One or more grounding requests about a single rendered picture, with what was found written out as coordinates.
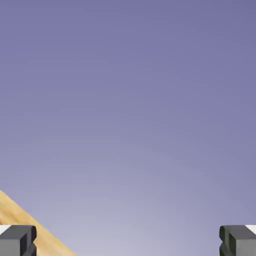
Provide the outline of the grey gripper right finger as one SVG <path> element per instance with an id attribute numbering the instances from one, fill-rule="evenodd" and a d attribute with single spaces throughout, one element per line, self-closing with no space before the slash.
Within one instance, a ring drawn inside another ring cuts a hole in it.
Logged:
<path id="1" fill-rule="evenodd" d="M 222 225 L 219 256 L 256 256 L 256 225 Z"/>

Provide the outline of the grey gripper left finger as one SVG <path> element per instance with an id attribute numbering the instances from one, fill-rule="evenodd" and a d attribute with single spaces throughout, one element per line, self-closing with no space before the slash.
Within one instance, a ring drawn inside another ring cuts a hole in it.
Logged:
<path id="1" fill-rule="evenodd" d="M 34 225 L 0 225 L 0 256 L 37 256 Z"/>

